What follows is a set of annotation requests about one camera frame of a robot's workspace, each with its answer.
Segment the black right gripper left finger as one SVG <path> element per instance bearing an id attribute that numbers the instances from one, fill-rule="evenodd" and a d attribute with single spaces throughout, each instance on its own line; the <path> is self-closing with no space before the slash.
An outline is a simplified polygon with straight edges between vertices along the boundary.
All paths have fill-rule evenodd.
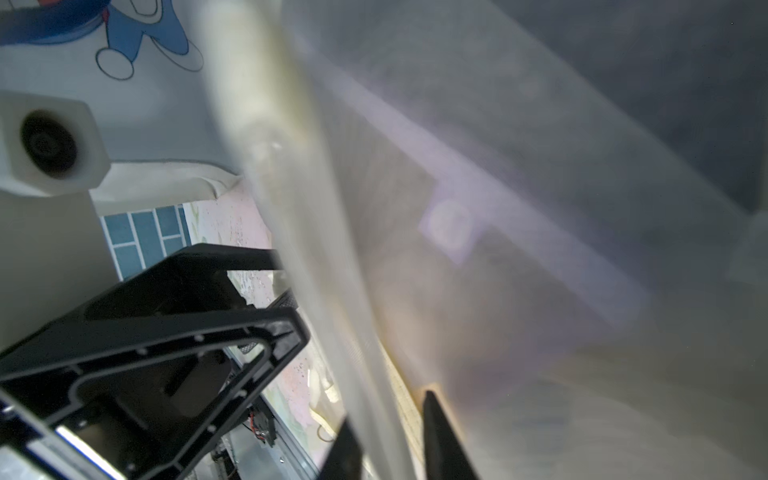
<path id="1" fill-rule="evenodd" d="M 361 480 L 363 450 L 346 418 L 320 469 L 317 480 Z"/>

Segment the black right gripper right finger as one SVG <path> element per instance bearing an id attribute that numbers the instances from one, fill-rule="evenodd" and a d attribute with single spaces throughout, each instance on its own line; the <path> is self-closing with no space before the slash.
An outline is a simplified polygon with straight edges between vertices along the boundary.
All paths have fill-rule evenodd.
<path id="1" fill-rule="evenodd" d="M 423 442 L 428 480 L 477 480 L 461 443 L 436 394 L 428 390 L 423 401 Z"/>

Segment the yellow trim mesh pouch top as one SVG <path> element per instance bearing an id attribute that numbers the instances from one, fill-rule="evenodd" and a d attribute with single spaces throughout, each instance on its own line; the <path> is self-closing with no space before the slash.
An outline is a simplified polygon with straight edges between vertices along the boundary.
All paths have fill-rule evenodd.
<path id="1" fill-rule="evenodd" d="M 205 86 L 378 475 L 767 475 L 763 1 L 196 1 Z"/>

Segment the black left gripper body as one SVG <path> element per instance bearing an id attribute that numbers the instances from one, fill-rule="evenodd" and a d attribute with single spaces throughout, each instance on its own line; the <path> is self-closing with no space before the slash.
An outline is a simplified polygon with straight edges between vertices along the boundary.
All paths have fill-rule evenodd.
<path id="1" fill-rule="evenodd" d="M 186 477 L 309 341 L 294 307 L 252 306 L 229 279 L 280 266 L 192 245 L 20 341 L 1 357 L 2 445 L 62 477 L 39 447 L 71 432 L 100 474 Z"/>

